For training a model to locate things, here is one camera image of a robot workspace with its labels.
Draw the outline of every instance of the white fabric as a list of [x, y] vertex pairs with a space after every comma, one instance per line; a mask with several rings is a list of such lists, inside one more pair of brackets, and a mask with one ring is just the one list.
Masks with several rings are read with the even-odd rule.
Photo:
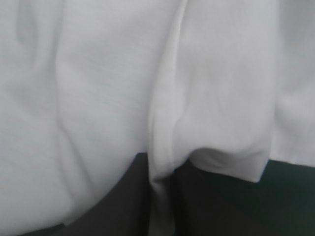
[[314, 11], [311, 0], [1, 0], [0, 235], [71, 222], [142, 151], [153, 236], [172, 231], [161, 180], [197, 148], [220, 153], [197, 167], [249, 181], [268, 158], [315, 166]]

